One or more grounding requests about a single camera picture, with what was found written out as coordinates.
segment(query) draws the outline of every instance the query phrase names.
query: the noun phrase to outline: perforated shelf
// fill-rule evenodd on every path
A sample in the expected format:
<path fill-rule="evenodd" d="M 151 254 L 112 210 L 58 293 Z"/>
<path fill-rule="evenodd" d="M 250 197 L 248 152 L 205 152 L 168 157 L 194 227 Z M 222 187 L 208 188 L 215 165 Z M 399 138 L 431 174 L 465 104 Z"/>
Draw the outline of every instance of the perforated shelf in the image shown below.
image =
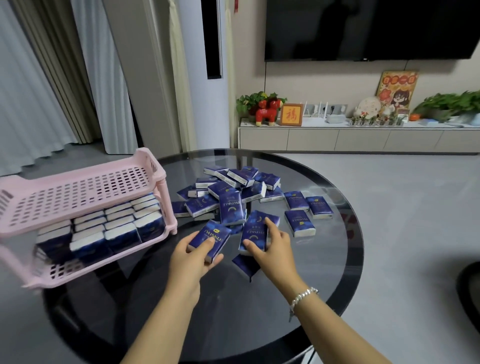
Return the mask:
<path fill-rule="evenodd" d="M 166 224 L 162 236 L 88 267 L 78 261 L 52 266 L 36 249 L 30 262 L 23 264 L 1 244 L 0 258 L 26 287 L 48 288 L 162 241 L 170 232 L 177 232 L 165 178 L 165 171 L 147 148 L 137 149 L 130 158 L 36 180 L 19 176 L 0 178 L 0 238 L 79 217 L 152 191 L 160 202 Z"/>

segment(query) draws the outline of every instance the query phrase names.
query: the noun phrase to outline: television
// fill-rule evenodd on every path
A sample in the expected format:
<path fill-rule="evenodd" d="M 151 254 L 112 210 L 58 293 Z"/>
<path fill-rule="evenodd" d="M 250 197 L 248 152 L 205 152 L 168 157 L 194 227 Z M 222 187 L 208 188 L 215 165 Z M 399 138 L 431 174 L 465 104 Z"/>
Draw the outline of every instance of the television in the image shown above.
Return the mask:
<path fill-rule="evenodd" d="M 267 0 L 265 61 L 468 59 L 478 0 Z"/>

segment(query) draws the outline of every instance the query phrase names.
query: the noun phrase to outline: cartoon girl poster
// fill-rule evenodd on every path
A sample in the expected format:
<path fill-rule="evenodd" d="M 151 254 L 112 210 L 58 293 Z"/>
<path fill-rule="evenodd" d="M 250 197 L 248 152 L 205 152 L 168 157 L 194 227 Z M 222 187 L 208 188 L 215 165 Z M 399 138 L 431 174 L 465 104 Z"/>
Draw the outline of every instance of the cartoon girl poster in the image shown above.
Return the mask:
<path fill-rule="evenodd" d="M 408 109 L 418 76 L 416 71 L 385 71 L 377 90 L 382 105 L 394 105 L 395 110 Z"/>

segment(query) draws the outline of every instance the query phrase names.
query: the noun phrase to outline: red figurine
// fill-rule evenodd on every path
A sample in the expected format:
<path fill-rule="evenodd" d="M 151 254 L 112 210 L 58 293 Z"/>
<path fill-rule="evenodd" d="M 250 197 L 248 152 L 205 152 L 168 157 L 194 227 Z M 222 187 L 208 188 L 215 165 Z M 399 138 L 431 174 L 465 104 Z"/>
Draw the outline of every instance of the red figurine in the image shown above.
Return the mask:
<path fill-rule="evenodd" d="M 258 107 L 259 109 L 255 113 L 256 125 L 261 126 L 263 119 L 268 119 L 268 126 L 274 126 L 276 111 L 282 107 L 282 101 L 279 99 L 270 101 L 267 109 L 267 100 L 262 100 L 258 103 Z"/>

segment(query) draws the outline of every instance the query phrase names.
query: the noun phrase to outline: left hand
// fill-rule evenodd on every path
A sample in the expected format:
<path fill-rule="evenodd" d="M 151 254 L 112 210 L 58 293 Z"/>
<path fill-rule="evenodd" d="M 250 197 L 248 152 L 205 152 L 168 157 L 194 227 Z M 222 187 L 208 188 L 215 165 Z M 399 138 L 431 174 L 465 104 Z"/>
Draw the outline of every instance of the left hand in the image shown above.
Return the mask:
<path fill-rule="evenodd" d="M 170 258 L 168 281 L 165 293 L 180 295 L 189 300 L 193 306 L 200 298 L 200 278 L 215 267 L 223 259 L 223 254 L 217 255 L 212 264 L 205 262 L 205 257 L 215 244 L 214 238 L 208 238 L 194 251 L 187 253 L 187 246 L 198 234 L 193 232 L 180 240 Z"/>

